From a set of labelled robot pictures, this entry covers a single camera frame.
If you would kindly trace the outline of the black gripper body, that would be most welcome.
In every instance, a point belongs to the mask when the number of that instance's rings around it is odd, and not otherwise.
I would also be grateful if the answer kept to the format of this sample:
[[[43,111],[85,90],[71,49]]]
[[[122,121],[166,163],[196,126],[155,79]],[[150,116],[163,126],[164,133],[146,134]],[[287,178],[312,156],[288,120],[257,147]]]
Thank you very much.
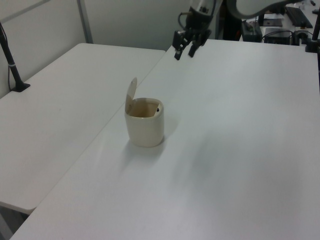
[[[181,29],[174,32],[172,46],[185,48],[193,42],[203,46],[212,32],[209,29],[211,21],[212,16],[197,11],[181,12],[178,15]]]

